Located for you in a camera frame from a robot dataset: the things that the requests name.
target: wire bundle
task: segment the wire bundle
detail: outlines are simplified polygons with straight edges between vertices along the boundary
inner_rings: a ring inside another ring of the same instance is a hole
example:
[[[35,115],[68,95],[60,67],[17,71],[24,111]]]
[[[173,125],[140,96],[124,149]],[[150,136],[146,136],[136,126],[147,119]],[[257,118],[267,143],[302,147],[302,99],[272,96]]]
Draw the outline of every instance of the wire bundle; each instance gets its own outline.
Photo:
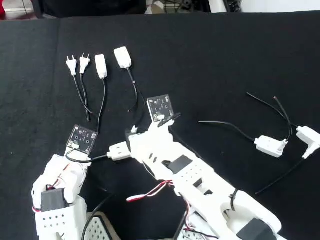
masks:
[[[189,213],[190,213],[190,203],[186,200],[186,199],[183,199],[185,204],[186,204],[186,210],[185,210],[185,217],[184,217],[184,225],[185,225],[185,228],[183,229],[184,231],[187,231],[187,232],[191,232],[191,233],[195,233],[195,234],[199,234],[199,235],[202,235],[202,236],[205,236],[207,238],[213,238],[213,239],[219,239],[217,236],[213,236],[213,235],[209,235],[209,234],[205,234],[203,232],[200,232],[200,231],[196,231],[196,229],[189,225]]]
[[[173,186],[172,180],[165,180],[165,181],[161,182],[160,184],[158,184],[154,189],[152,189],[148,193],[128,197],[126,199],[126,201],[128,203],[131,203],[131,202],[134,202],[134,201],[137,201],[137,200],[140,200],[140,199],[144,199],[146,197],[149,197],[149,198],[150,197],[154,197],[159,192],[161,192],[166,186]]]

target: black component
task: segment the black component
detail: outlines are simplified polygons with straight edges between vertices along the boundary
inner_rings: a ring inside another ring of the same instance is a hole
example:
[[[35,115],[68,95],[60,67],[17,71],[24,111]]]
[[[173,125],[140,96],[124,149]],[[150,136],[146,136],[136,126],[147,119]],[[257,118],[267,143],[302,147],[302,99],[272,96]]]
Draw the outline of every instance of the black component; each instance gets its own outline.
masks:
[[[241,1],[242,0],[226,0],[227,1],[227,11],[233,13],[241,13]]]
[[[192,163],[192,160],[186,157],[185,155],[182,155],[181,157],[176,159],[174,162],[171,162],[167,166],[167,168],[170,169],[174,174],[177,174],[186,166],[188,166],[190,163]]]
[[[160,128],[161,126],[165,125],[167,122],[169,122],[170,120],[176,120],[177,118],[179,118],[181,116],[181,113],[177,113],[177,114],[174,114],[168,118],[165,118],[163,120],[161,120],[161,122],[158,124],[158,128]]]
[[[79,125],[74,125],[66,146],[74,149],[75,147],[73,145],[78,145],[79,147],[76,149],[77,151],[89,155],[95,144],[97,135],[98,133],[95,131],[86,129]]]
[[[252,219],[244,228],[242,228],[237,237],[243,240],[276,240],[277,237],[271,228],[260,219]]]
[[[212,192],[211,190],[208,190],[208,191],[206,191],[206,192],[204,193],[205,196],[206,196],[206,195],[211,195],[211,194],[213,194],[213,192]]]
[[[236,211],[234,203],[235,203],[237,193],[238,193],[238,189],[234,190],[234,193],[229,196],[231,198],[231,201],[230,201],[231,209],[234,212]]]
[[[203,182],[202,182],[202,178],[200,178],[198,181],[196,181],[196,182],[193,184],[193,186],[194,186],[195,188],[197,188],[197,187],[199,187],[202,183],[203,183]]]
[[[174,115],[169,95],[150,97],[147,99],[147,104],[153,122],[159,122]]]
[[[53,189],[41,193],[41,211],[47,212],[64,209],[68,206],[64,198],[64,188]]]
[[[171,162],[168,160],[164,160],[164,161],[162,161],[162,164],[168,168],[168,166],[171,164]]]

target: black fabric surface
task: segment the black fabric surface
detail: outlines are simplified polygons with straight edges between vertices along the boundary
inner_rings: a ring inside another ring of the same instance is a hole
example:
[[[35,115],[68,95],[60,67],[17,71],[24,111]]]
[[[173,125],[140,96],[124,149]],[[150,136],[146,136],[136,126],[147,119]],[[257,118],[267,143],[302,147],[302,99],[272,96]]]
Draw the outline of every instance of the black fabric surface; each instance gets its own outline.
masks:
[[[288,239],[319,239],[317,199],[320,152],[260,196],[254,193],[301,159],[307,145],[293,137],[281,158],[255,149],[232,129],[197,124],[227,121],[248,135],[287,137],[286,122],[245,95],[275,104],[292,122],[320,132],[318,90],[320,12],[113,16],[0,23],[0,218],[3,239],[37,239],[31,188],[53,154],[62,155],[75,124],[97,128],[103,96],[94,55],[106,56],[108,102],[93,157],[125,140],[133,124],[134,93],[113,50],[127,46],[132,73],[145,97],[169,94],[182,116],[173,127],[186,144],[236,188],[282,222]],[[85,75],[94,112],[86,122],[67,56],[91,55]],[[145,115],[143,128],[151,123]],[[156,182],[137,161],[102,160],[90,167],[81,195],[88,211],[114,194],[103,211],[121,239],[172,237],[185,211],[170,189],[126,203]]]

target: white connector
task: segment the white connector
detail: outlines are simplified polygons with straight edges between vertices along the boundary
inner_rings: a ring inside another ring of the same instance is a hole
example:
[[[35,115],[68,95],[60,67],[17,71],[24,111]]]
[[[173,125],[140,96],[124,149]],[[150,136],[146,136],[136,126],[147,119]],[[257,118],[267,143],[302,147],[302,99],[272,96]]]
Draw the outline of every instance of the white connector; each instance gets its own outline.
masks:
[[[100,79],[105,79],[108,75],[105,55],[95,55],[95,67]]]
[[[119,161],[130,158],[131,152],[129,151],[127,142],[123,141],[109,147],[109,152],[107,152],[107,156],[113,161]]]
[[[118,61],[120,68],[128,69],[131,67],[132,65],[131,57],[125,46],[115,49],[114,55],[116,60]]]
[[[278,141],[274,138],[262,135],[255,139],[254,144],[256,145],[257,150],[275,158],[279,158],[282,156],[288,142],[287,139]]]
[[[296,136],[308,144],[308,148],[302,156],[303,159],[307,159],[315,150],[320,148],[320,134],[307,126],[298,126],[296,131]]]
[[[77,60],[75,59],[75,56],[72,55],[72,59],[69,59],[69,56],[66,57],[66,65],[70,69],[71,76],[76,75],[76,67],[77,67]]]
[[[79,73],[80,74],[84,74],[85,73],[85,70],[87,68],[87,66],[89,65],[90,63],[90,58],[89,58],[89,54],[88,54],[88,57],[84,57],[84,53],[82,54],[82,56],[80,57],[80,71]]]

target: black wire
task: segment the black wire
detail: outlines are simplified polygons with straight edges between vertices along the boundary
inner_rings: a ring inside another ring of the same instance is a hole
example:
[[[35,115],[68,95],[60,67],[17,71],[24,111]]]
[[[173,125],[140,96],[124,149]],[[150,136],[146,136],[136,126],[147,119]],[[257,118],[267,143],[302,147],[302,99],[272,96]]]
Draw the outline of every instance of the black wire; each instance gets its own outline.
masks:
[[[80,73],[80,83],[81,83],[81,87],[82,87],[82,91],[83,91],[84,103],[88,107],[88,95],[87,95],[86,86],[84,84],[84,75],[82,73]],[[89,114],[88,110],[85,110],[85,113],[86,113],[86,120],[88,122],[90,122],[90,114]]]
[[[132,86],[133,86],[133,89],[134,89],[135,102],[134,102],[134,105],[132,107],[130,107],[130,109],[128,110],[128,112],[131,112],[133,109],[135,109],[138,106],[138,90],[137,90],[137,87],[136,87],[136,81],[134,80],[134,77],[132,76],[130,68],[127,67],[126,70],[129,73],[129,76],[130,76],[130,79],[131,79],[131,82],[132,82]]]
[[[259,101],[260,103],[262,103],[262,104],[264,104],[264,105],[267,105],[268,107],[272,108],[272,109],[275,110],[281,117],[283,117],[285,120],[287,120],[286,117],[285,117],[285,115],[283,115],[283,113],[282,113],[281,111],[279,111],[277,108],[275,108],[275,107],[272,106],[271,104],[269,104],[269,103],[261,100],[260,98],[252,95],[252,94],[249,93],[249,92],[246,92],[246,94],[247,94],[248,96],[254,98],[255,100]],[[291,125],[294,126],[295,128],[298,127],[296,124],[293,124],[292,122],[291,122]]]
[[[291,127],[290,119],[289,119],[289,117],[288,117],[288,114],[287,114],[286,110],[284,109],[284,107],[282,106],[281,102],[279,101],[279,99],[278,99],[276,96],[274,96],[273,99],[274,99],[274,100],[276,101],[276,103],[279,105],[279,107],[280,107],[281,111],[283,112],[283,114],[284,114],[284,116],[285,116],[285,119],[286,119],[286,121],[287,121],[287,123],[288,123],[289,136],[288,136],[288,138],[287,138],[287,140],[286,140],[286,141],[288,142],[289,139],[291,138],[292,132],[293,132],[292,127]]]
[[[128,112],[131,112],[132,109],[139,108],[139,97],[141,97],[142,102],[143,102],[142,113],[141,113],[140,117],[134,123],[134,126],[138,127],[141,124],[142,120],[144,119],[146,108],[147,108],[147,106],[146,106],[147,103],[146,103],[146,99],[145,99],[143,93],[137,87],[136,81],[134,79],[134,76],[131,73],[130,68],[126,68],[126,70],[129,73],[129,76],[130,76],[130,79],[131,79],[131,82],[132,82],[132,85],[134,88],[134,94],[135,94],[135,104],[128,110]]]
[[[30,16],[29,16],[29,13],[27,12],[27,8],[26,8],[26,5],[25,5],[25,0],[22,0],[22,4],[23,4],[23,8],[24,8],[24,11],[25,11],[25,14],[28,16],[28,18],[31,20]]]
[[[238,128],[237,126],[233,125],[232,123],[226,122],[226,121],[198,121],[198,123],[200,124],[224,124],[224,125],[228,125],[233,127],[234,129],[236,129],[239,133],[241,133],[245,138],[247,138],[248,140],[254,142],[254,138],[248,136],[247,134],[245,134],[240,128]]]
[[[106,86],[104,78],[102,79],[102,82],[103,82],[103,99],[102,99],[101,109],[100,109],[100,113],[99,113],[99,117],[98,117],[97,130],[96,130],[98,134],[100,133],[100,119],[101,119],[101,116],[102,116],[102,112],[104,110],[106,95],[108,94],[108,90],[106,89],[107,86]]]
[[[95,214],[98,212],[98,210],[106,203],[107,200],[109,200],[111,196],[107,196],[102,202],[100,202],[100,204],[98,206],[96,206],[96,208],[93,210],[93,212],[91,213],[91,216],[88,218],[88,220],[86,221],[84,228],[83,228],[83,232],[82,232],[82,237],[81,240],[85,240],[85,235],[86,235],[86,231],[87,228],[90,224],[90,222],[92,221],[92,219],[94,218]]]
[[[143,101],[143,109],[142,109],[142,113],[141,113],[140,117],[135,121],[134,125],[136,127],[138,127],[141,124],[142,120],[144,119],[144,116],[145,116],[145,113],[146,113],[146,108],[147,108],[147,106],[146,106],[147,102],[146,102],[146,99],[145,99],[144,95],[142,94],[142,92],[140,90],[138,91],[138,93],[139,93],[139,96],[141,96],[142,101]]]
[[[95,160],[104,159],[104,158],[107,158],[107,157],[108,157],[108,155],[105,154],[105,155],[96,156],[96,157],[94,157],[94,158],[91,158],[91,160],[92,160],[92,161],[95,161]]]
[[[185,229],[185,231],[188,231],[188,232],[191,232],[191,233],[195,233],[195,234],[201,234],[201,235],[203,235],[203,236],[205,236],[207,238],[219,239],[217,236],[208,235],[208,234],[205,234],[203,232],[192,230],[192,229]]]
[[[186,147],[187,149],[189,149],[191,152],[193,152],[199,159],[203,160],[204,159],[201,157],[201,155],[194,149],[192,148],[191,146],[189,146],[172,128],[172,126],[169,126],[168,127],[169,131],[171,132],[171,134],[176,138],[178,139],[178,141],[184,146]]]
[[[72,153],[73,151],[75,151],[75,149],[72,149],[72,150],[68,151],[68,152],[66,153],[66,155],[65,155],[66,159],[68,159],[68,160],[71,161],[71,162],[79,163],[79,164],[88,164],[88,163],[92,163],[92,162],[94,162],[95,160],[97,160],[97,158],[92,158],[92,159],[86,160],[86,161],[79,161],[79,160],[73,159],[73,158],[71,158],[71,157],[68,156],[68,155],[69,155],[70,153]]]
[[[76,86],[76,90],[78,91],[78,94],[79,94],[79,97],[80,97],[80,100],[81,100],[82,105],[84,106],[84,108],[85,108],[86,110],[89,111],[89,113],[93,114],[93,112],[92,112],[89,108],[87,108],[87,106],[86,106],[86,104],[85,104],[85,102],[84,102],[84,99],[82,98],[82,94],[81,94],[81,92],[80,92],[79,85],[78,85],[78,82],[77,82],[77,79],[76,79],[76,76],[75,76],[75,75],[73,75],[73,80],[74,80],[74,84],[75,84],[75,86]]]
[[[302,158],[300,161],[298,161],[292,168],[290,168],[286,173],[284,173],[283,175],[281,175],[280,177],[278,177],[276,180],[272,181],[271,183],[269,183],[267,186],[263,187],[262,189],[260,189],[259,191],[257,191],[255,193],[255,195],[260,195],[261,193],[263,193],[264,191],[266,191],[268,188],[270,188],[271,186],[275,185],[276,183],[278,183],[279,181],[281,181],[282,179],[284,179],[285,177],[287,177],[290,173],[292,173],[295,169],[297,169],[302,163],[304,162],[304,159]]]

